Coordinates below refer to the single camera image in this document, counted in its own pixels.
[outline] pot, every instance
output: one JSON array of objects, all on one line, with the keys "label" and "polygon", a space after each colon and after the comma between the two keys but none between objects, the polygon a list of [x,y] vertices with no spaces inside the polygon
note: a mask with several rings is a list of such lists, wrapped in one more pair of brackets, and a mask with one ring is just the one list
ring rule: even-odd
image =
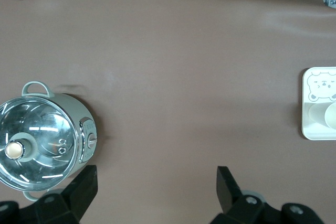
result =
[{"label": "pot", "polygon": [[[46,93],[29,93],[32,84]],[[88,109],[42,82],[25,84],[21,97],[0,106],[0,180],[11,188],[30,192],[58,185],[86,164],[96,144]]]}]

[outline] white surface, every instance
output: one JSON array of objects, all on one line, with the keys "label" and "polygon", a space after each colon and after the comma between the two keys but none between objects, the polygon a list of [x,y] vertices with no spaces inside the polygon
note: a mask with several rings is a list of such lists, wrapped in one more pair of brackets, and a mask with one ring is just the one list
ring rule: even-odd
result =
[{"label": "white surface", "polygon": [[336,140],[336,67],[310,68],[302,83],[302,132],[310,140]]}]

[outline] brown table surface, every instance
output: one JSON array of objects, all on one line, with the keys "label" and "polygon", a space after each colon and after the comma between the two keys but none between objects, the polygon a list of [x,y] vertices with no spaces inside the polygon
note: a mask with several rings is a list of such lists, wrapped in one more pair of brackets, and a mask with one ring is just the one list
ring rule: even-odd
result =
[{"label": "brown table surface", "polygon": [[[334,223],[336,141],[300,129],[303,72],[336,66],[322,0],[0,3],[0,101],[40,80],[96,118],[99,191],[81,223],[209,223],[219,165]],[[0,200],[29,204],[3,184]]]}]

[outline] transparent lid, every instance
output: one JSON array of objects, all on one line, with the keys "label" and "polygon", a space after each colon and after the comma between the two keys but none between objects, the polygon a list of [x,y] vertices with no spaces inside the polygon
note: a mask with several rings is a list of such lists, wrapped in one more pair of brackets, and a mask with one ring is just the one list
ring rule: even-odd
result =
[{"label": "transparent lid", "polygon": [[38,97],[0,106],[0,179],[23,191],[60,183],[76,161],[75,129],[65,112]]}]

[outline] pot handle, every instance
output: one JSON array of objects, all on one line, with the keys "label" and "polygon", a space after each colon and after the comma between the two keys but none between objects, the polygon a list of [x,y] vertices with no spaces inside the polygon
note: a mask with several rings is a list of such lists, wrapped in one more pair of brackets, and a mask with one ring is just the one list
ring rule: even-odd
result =
[{"label": "pot handle", "polygon": [[[28,88],[32,84],[40,84],[42,87],[45,88],[47,93],[46,94],[43,94],[43,93],[29,93]],[[47,98],[51,98],[51,97],[55,96],[54,93],[51,91],[51,89],[46,84],[44,84],[43,82],[40,82],[40,81],[30,81],[30,82],[26,83],[22,88],[22,96],[25,96],[25,95],[37,95],[39,97],[47,97]]]}]

